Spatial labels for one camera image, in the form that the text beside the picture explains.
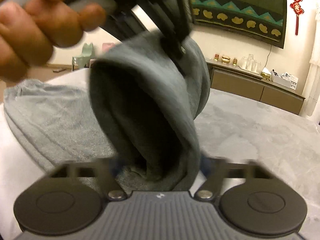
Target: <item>green plastic chair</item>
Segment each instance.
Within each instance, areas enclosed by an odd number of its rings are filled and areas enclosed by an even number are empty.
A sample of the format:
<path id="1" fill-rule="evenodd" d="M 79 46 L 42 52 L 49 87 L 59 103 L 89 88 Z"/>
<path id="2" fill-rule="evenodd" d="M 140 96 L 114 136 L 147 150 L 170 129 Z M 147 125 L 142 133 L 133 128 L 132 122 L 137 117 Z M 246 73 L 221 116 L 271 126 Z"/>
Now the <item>green plastic chair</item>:
<path id="1" fill-rule="evenodd" d="M 75 64 L 78 68 L 84 68 L 86 65 L 89 66 L 90 59 L 94 58 L 94 46 L 93 43 L 85 43 L 82 47 L 81 55 L 77 57 L 72 57 L 72 71 L 75 70 Z"/>

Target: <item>red tassel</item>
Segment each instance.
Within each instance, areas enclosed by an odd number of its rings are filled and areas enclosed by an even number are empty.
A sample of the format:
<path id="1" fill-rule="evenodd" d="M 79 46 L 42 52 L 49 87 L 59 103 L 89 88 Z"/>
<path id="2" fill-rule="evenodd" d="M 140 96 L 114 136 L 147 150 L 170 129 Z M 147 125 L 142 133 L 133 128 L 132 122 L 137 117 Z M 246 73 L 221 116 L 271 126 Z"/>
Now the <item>red tassel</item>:
<path id="1" fill-rule="evenodd" d="M 299 14 L 297 14 L 297 18 L 296 18 L 296 35 L 298 35 L 298 31 L 299 31 Z"/>

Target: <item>white logo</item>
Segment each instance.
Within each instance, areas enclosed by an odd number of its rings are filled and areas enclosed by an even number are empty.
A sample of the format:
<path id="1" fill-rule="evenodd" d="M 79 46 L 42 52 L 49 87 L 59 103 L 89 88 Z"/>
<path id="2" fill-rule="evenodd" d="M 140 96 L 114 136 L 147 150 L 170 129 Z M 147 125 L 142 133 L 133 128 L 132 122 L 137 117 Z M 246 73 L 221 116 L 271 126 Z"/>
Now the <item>white logo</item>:
<path id="1" fill-rule="evenodd" d="M 156 195 L 156 197 L 157 197 L 157 198 L 163 198 L 163 197 L 165 197 L 165 194 L 160 193 L 160 194 Z"/>

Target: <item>yellow blob shape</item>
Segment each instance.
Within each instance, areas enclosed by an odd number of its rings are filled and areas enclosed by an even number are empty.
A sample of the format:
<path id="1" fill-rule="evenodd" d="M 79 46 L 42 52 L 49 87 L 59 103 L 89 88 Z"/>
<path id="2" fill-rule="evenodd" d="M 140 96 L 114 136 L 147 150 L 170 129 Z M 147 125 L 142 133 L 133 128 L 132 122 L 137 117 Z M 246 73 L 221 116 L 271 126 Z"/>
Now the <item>yellow blob shape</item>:
<path id="1" fill-rule="evenodd" d="M 262 23 L 259 24 L 259 29 L 260 29 L 263 33 L 268 33 L 267 27 L 264 26 Z"/>
<path id="2" fill-rule="evenodd" d="M 208 19 L 212 19 L 212 12 L 208 12 L 207 10 L 203 10 L 203 15 L 208 18 Z"/>
<path id="3" fill-rule="evenodd" d="M 217 15 L 217 18 L 218 18 L 218 19 L 221 19 L 222 21 L 225 21 L 226 19 L 228 19 L 228 16 L 225 15 L 224 13 L 219 13 L 219 14 Z"/>
<path id="4" fill-rule="evenodd" d="M 256 22 L 255 21 L 247 21 L 247 27 L 248 28 L 254 28 L 256 26 Z"/>
<path id="5" fill-rule="evenodd" d="M 279 31 L 279 30 L 277 30 L 277 29 L 273 29 L 272 31 L 271 31 L 271 34 L 273 34 L 273 35 L 275 35 L 275 36 L 280 36 L 281 35 L 281 32 Z"/>
<path id="6" fill-rule="evenodd" d="M 193 11 L 193 14 L 194 14 L 194 15 L 199 15 L 200 9 L 194 8 L 194 9 L 192 9 L 192 11 Z"/>
<path id="7" fill-rule="evenodd" d="M 241 24 L 243 23 L 243 19 L 242 18 L 238 18 L 238 17 L 234 17 L 233 19 L 231 19 L 231 21 L 235 24 Z"/>

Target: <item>tv screen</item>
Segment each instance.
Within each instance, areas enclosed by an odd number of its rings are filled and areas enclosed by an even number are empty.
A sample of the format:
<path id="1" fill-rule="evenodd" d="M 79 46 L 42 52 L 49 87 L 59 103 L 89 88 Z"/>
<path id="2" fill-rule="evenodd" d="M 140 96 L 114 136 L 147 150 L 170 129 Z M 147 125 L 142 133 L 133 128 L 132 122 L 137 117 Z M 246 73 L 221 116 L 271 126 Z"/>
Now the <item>tv screen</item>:
<path id="1" fill-rule="evenodd" d="M 284 47 L 287 0 L 191 0 L 196 24 Z"/>

